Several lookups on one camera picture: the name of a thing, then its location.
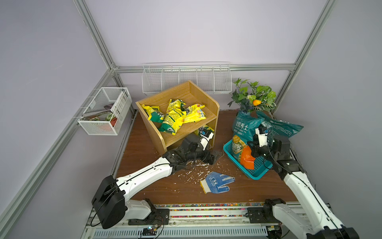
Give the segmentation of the teal plastic basket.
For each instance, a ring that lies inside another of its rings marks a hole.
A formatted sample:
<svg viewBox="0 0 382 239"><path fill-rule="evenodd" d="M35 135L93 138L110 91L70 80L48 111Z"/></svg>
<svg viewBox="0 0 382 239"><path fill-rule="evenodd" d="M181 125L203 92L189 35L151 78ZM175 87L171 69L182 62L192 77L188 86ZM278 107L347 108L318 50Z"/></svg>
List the teal plastic basket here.
<svg viewBox="0 0 382 239"><path fill-rule="evenodd" d="M249 179L253 180L259 180L261 179L270 169L272 169L273 165L270 161L267 161L263 157L259 157L254 161L254 169L247 169L243 165L240 164L239 161L237 161L233 157L233 150L232 150L232 140L227 142L223 146L224 152L227 154L228 158L234 163L234 165L244 173L245 176L247 176Z"/></svg>

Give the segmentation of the large green soil bag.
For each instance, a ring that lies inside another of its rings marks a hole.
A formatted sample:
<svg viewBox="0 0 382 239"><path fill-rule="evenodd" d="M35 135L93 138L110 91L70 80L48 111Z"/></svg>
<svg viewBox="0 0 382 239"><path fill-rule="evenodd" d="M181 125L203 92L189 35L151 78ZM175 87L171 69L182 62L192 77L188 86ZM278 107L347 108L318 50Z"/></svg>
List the large green soil bag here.
<svg viewBox="0 0 382 239"><path fill-rule="evenodd" d="M273 137L276 135L290 138L303 129L302 125L275 120L263 112L257 112L256 118L250 114L239 112L232 127L232 150L233 157L247 169L254 169L254 161L258 159L251 156L251 149L247 142L258 142L256 129L261 124L269 129L268 145L272 144Z"/></svg>

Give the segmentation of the yellow fertilizer bag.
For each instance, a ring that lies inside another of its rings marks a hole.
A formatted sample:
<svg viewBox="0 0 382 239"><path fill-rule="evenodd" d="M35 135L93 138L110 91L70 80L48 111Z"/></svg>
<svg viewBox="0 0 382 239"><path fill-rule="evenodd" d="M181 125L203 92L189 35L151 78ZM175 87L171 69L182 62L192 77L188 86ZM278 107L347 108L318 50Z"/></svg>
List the yellow fertilizer bag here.
<svg viewBox="0 0 382 239"><path fill-rule="evenodd" d="M175 135L184 123L186 118L185 103L180 100L169 101L164 120L159 127L160 132L171 133Z"/></svg>
<svg viewBox="0 0 382 239"><path fill-rule="evenodd" d="M206 115L203 112L205 105L194 104L186 108L186 117L184 123L199 122L206 119Z"/></svg>

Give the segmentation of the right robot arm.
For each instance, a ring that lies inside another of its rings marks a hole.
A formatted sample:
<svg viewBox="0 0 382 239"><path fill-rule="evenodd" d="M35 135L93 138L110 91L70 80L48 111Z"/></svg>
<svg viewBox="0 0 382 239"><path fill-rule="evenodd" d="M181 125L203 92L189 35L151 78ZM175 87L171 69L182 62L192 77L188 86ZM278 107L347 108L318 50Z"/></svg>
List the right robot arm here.
<svg viewBox="0 0 382 239"><path fill-rule="evenodd" d="M358 239L354 228L346 227L323 202L311 185L304 169L290 157L290 141L286 136L276 135L268 142L268 135L256 134L248 142L253 157L262 156L273 165L273 170L290 188L308 219L296 214L280 198L267 199L263 209L250 209L246 216L259 222L261 216L266 222L285 225L299 239Z"/></svg>

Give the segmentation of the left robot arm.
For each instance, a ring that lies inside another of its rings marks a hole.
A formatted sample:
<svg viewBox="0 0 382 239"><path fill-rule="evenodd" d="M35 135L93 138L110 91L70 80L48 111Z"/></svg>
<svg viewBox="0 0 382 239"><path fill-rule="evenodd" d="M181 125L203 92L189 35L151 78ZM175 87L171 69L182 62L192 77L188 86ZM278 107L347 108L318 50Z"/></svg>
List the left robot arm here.
<svg viewBox="0 0 382 239"><path fill-rule="evenodd" d="M180 146L165 152L150 165L126 176L107 176L100 183L93 199L95 217L103 229L109 229L123 220L157 220L157 209L148 199L133 200L133 196L154 182L185 169L191 162L200 160L215 164L223 153L211 150L211 137L193 133L183 139Z"/></svg>

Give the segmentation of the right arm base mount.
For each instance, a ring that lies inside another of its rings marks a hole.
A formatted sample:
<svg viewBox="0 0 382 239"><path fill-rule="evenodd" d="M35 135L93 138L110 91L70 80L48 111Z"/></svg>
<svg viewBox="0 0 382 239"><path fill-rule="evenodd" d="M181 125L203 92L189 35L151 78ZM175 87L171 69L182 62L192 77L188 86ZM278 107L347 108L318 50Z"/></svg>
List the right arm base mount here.
<svg viewBox="0 0 382 239"><path fill-rule="evenodd" d="M277 220L273 215L273 207L276 204L285 204L286 202L280 198L278 199L266 199L262 208L250 207L247 208L247 213L245 217L249 219L251 224L263 224L263 223L274 223L280 224L281 222Z"/></svg>

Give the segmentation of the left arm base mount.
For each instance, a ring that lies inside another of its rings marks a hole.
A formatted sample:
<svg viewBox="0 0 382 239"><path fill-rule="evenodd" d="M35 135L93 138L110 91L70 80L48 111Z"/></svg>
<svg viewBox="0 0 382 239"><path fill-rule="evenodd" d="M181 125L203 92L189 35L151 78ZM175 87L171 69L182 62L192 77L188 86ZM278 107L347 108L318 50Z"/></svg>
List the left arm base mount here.
<svg viewBox="0 0 382 239"><path fill-rule="evenodd" d="M158 209L149 199L129 200L126 214L129 226L168 225L169 209Z"/></svg>

